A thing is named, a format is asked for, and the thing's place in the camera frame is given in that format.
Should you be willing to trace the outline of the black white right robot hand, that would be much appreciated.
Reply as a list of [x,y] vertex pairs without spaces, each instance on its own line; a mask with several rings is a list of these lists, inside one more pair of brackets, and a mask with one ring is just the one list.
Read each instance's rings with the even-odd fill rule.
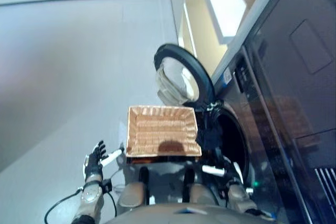
[[225,178],[228,181],[243,182],[240,167],[226,156],[221,156],[216,165],[202,165],[202,172]]

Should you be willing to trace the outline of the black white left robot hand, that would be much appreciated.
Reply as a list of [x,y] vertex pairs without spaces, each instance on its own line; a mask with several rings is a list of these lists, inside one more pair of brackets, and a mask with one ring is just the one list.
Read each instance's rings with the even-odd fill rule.
[[124,152],[123,145],[115,151],[107,153],[104,140],[99,141],[90,154],[85,156],[82,173],[85,182],[90,176],[100,175],[103,178],[102,169],[116,160]]

